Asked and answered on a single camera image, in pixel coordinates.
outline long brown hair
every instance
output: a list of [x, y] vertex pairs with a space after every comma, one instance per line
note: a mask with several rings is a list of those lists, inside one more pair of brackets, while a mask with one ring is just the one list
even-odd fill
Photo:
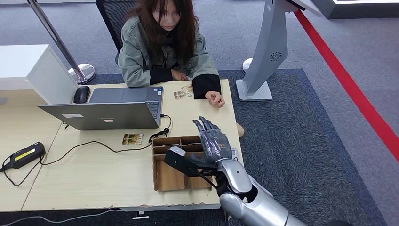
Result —
[[[138, 3], [128, 12], [128, 18], [138, 16], [143, 23], [145, 33], [150, 44], [150, 56], [159, 58], [162, 54], [162, 43], [165, 31], [160, 26], [161, 18], [165, 12], [167, 0], [138, 0]], [[180, 21], [171, 31], [173, 35], [173, 49], [179, 60], [187, 64], [193, 57], [195, 48], [195, 29], [198, 19], [194, 15], [192, 0], [172, 0]], [[159, 6], [158, 23], [152, 13]]]

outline gray denim jacket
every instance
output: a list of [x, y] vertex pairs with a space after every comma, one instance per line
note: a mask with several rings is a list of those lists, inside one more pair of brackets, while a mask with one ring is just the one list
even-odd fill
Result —
[[[159, 62], [150, 62], [148, 39], [138, 17], [128, 19], [122, 28], [123, 47], [120, 50], [118, 65], [122, 69], [122, 76], [128, 87], [150, 85], [150, 70]], [[219, 75], [209, 53], [205, 48], [205, 38], [199, 33], [199, 24], [196, 30], [196, 47], [189, 65], [180, 65], [175, 68], [184, 72], [190, 79], [202, 74]], [[166, 68], [171, 68], [177, 62], [173, 48], [162, 47], [166, 60]]]

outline cardboard compartment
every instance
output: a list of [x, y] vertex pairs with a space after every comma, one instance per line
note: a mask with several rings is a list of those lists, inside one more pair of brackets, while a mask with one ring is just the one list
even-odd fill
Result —
[[212, 190], [212, 186], [201, 177], [189, 178], [164, 162], [166, 150], [174, 145], [185, 150], [187, 157], [193, 154], [200, 158], [203, 154], [199, 136], [154, 139], [152, 152], [154, 189], [156, 191], [201, 188]]

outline kiosk stand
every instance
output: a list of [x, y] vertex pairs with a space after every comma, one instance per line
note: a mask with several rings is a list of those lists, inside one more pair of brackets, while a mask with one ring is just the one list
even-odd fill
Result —
[[272, 99], [266, 80], [288, 55], [286, 12], [300, 9], [321, 15], [310, 0], [265, 0], [262, 28], [254, 58], [244, 79], [236, 81], [241, 101]]

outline laptop logo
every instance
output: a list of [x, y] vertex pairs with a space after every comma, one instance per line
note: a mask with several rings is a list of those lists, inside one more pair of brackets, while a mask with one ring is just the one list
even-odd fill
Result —
[[98, 118], [100, 120], [103, 120], [104, 122], [115, 122], [114, 119], [115, 118]]

